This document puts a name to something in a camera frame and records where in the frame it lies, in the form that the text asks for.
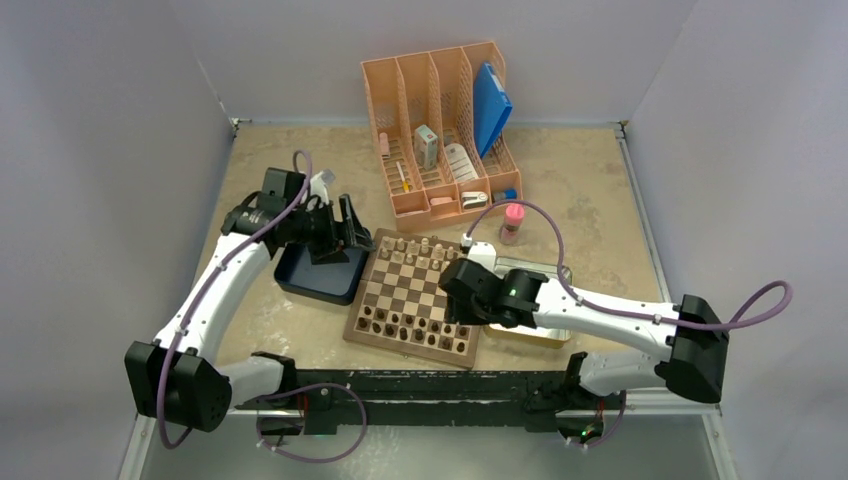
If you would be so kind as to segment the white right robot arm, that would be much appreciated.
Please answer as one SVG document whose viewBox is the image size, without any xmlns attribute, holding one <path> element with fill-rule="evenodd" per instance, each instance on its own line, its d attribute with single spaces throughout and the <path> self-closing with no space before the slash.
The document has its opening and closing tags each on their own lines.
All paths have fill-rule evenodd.
<svg viewBox="0 0 848 480">
<path fill-rule="evenodd" d="M 499 277 L 469 259 L 451 263 L 439 287 L 447 294 L 446 322 L 505 329 L 567 330 L 624 345 L 609 355 L 580 353 L 561 381 L 564 399 L 584 407 L 622 390 L 664 386 L 694 402 L 722 398 L 728 333 L 709 303 L 686 295 L 679 304 L 639 302 L 564 288 L 536 272 L 513 269 Z"/>
</svg>

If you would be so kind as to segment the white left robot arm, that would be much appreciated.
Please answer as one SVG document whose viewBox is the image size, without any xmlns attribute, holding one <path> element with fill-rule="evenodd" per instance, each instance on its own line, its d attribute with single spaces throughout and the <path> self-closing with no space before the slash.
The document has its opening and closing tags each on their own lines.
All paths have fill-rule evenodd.
<svg viewBox="0 0 848 480">
<path fill-rule="evenodd" d="M 261 397 L 284 409 L 297 399 L 293 360 L 254 353 L 213 362 L 248 289 L 278 251 L 302 247 L 315 263 L 345 263 L 347 251 L 371 251 L 349 195 L 328 196 L 334 176 L 267 169 L 260 190 L 230 210 L 212 259 L 174 317 L 151 342 L 135 341 L 124 364 L 139 414 L 211 432 L 232 408 Z"/>
</svg>

